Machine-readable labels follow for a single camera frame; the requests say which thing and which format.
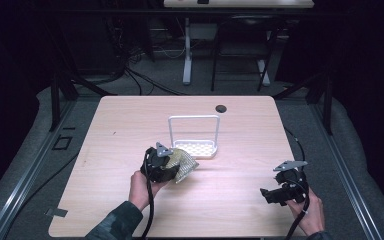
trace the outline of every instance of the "person's arm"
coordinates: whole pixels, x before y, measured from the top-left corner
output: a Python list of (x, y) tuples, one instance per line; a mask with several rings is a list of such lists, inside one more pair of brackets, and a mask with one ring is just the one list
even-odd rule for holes
[[(165, 183), (152, 183), (152, 193), (157, 192)], [(95, 239), (132, 239), (132, 234), (143, 218), (142, 210), (149, 205), (146, 177), (136, 171), (130, 181), (129, 201), (123, 202), (112, 210), (104, 220), (95, 226), (87, 235), (90, 240)]]
[[(316, 196), (316, 194), (309, 188), (308, 197), (310, 198), (310, 206), (307, 213), (301, 219), (299, 226), (308, 236), (307, 240), (330, 240), (332, 237), (325, 231), (325, 219), (323, 212), (323, 202)], [(286, 201), (292, 211), (294, 218), (302, 212), (304, 203), (297, 203), (293, 200)]]

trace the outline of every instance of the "black chair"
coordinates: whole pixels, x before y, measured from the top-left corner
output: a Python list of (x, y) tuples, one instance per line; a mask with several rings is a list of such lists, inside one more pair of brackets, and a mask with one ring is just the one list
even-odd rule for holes
[[(211, 91), (214, 91), (216, 73), (259, 74), (258, 91), (261, 90), (264, 75), (278, 33), (284, 28), (285, 21), (279, 17), (266, 15), (235, 15), (219, 24), (213, 51), (213, 74)], [(221, 58), (251, 58), (264, 61), (264, 69), (256, 71), (217, 71), (217, 61)]]

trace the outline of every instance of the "table top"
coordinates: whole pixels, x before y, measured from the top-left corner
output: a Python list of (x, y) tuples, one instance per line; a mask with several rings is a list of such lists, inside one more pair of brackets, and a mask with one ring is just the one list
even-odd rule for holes
[(197, 0), (164, 0), (171, 8), (312, 8), (312, 0), (209, 0), (198, 4)]
[[(218, 105), (227, 111), (218, 113)], [(53, 218), (49, 234), (85, 236), (127, 200), (130, 176), (146, 149), (157, 141), (171, 146), (170, 116), (211, 114), (220, 116), (216, 155), (197, 160), (185, 180), (158, 193), (148, 237), (285, 236), (293, 222), (289, 208), (267, 204), (259, 190), (279, 188), (273, 168), (293, 160), (275, 102), (267, 96), (102, 98), (58, 206), (67, 215)], [(193, 125), (173, 126), (173, 138), (190, 130), (214, 136), (211, 124)], [(149, 207), (143, 214), (134, 236), (144, 231)]]

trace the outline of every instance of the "human hand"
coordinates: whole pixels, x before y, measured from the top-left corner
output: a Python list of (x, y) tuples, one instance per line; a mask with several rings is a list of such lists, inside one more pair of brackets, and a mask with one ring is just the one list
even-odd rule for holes
[[(313, 233), (325, 230), (325, 220), (322, 200), (316, 196), (311, 188), (308, 189), (308, 193), (310, 206), (307, 209), (307, 214), (305, 214), (304, 218), (300, 221), (299, 227), (304, 231), (305, 235), (310, 236)], [(297, 218), (304, 206), (304, 202), (297, 203), (293, 200), (286, 201), (286, 204), (288, 204), (291, 209), (294, 218)]]
[[(157, 195), (157, 192), (167, 183), (168, 182), (151, 182), (152, 195), (155, 197), (155, 195)], [(149, 205), (146, 177), (140, 171), (134, 172), (130, 178), (129, 201), (133, 203), (140, 211), (142, 211), (146, 206)]]

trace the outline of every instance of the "sleeve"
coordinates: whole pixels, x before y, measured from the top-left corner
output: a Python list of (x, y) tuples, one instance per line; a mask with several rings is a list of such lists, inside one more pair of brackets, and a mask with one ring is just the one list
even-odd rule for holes
[(330, 234), (326, 231), (316, 232), (308, 236), (307, 240), (333, 240)]
[(86, 239), (132, 239), (132, 234), (142, 220), (141, 211), (129, 201), (112, 210), (87, 235)]

